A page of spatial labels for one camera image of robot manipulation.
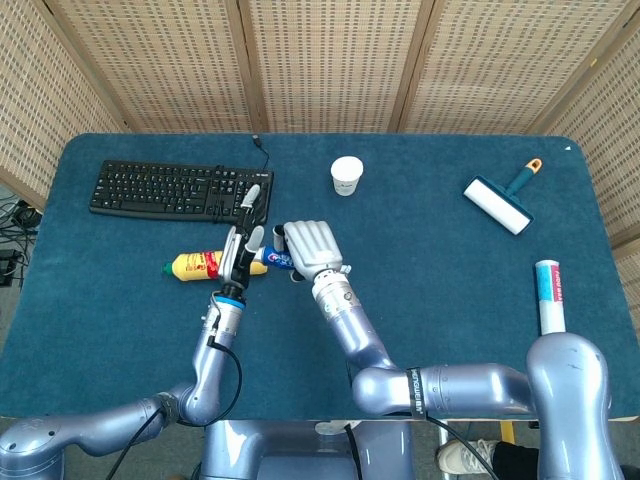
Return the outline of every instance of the white paper cup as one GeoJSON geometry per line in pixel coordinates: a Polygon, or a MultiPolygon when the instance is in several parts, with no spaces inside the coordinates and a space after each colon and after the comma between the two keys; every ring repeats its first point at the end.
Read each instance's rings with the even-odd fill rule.
{"type": "Polygon", "coordinates": [[[331,176],[336,193],[346,197],[355,192],[363,171],[364,165],[358,157],[336,159],[331,165],[331,176]]]}

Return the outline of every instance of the blue ring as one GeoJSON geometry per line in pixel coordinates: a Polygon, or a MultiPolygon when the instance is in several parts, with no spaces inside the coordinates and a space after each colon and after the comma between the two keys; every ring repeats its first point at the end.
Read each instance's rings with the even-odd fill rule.
{"type": "Polygon", "coordinates": [[[237,300],[232,300],[232,299],[227,298],[227,297],[217,297],[216,296],[216,301],[218,301],[220,303],[227,303],[229,305],[233,305],[234,307],[238,307],[241,310],[244,310],[244,304],[238,302],[237,300]]]}

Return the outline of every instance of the beige panel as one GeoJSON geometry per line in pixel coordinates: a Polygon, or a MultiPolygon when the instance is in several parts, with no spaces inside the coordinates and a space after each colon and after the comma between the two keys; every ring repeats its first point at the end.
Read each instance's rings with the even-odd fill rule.
{"type": "Polygon", "coordinates": [[[609,235],[640,224],[640,30],[549,133],[582,146],[609,235]]]}
{"type": "Polygon", "coordinates": [[[250,130],[224,0],[50,3],[140,130],[250,130]]]}
{"type": "Polygon", "coordinates": [[[405,128],[523,133],[624,0],[449,0],[405,128]]]}
{"type": "Polygon", "coordinates": [[[278,132],[386,131],[420,1],[251,2],[278,132]]]}
{"type": "Polygon", "coordinates": [[[0,180],[42,208],[64,145],[116,120],[28,0],[0,2],[0,180]]]}
{"type": "Polygon", "coordinates": [[[633,327],[640,340],[640,252],[618,260],[616,266],[629,303],[633,327]]]}

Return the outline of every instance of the white roller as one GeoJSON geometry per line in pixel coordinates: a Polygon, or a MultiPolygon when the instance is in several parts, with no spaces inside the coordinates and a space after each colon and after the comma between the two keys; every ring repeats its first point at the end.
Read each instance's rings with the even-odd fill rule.
{"type": "Polygon", "coordinates": [[[518,235],[531,223],[524,215],[504,198],[487,187],[480,178],[475,178],[464,191],[464,196],[496,219],[514,235],[518,235]]]}

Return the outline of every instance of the black pants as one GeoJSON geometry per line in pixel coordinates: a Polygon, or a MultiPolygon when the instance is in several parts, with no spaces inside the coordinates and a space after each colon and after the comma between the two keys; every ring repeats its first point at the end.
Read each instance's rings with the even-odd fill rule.
{"type": "MultiPolygon", "coordinates": [[[[493,452],[493,471],[500,480],[537,480],[538,449],[500,442],[493,452]]],[[[625,480],[640,480],[640,469],[622,465],[625,480]]]]}

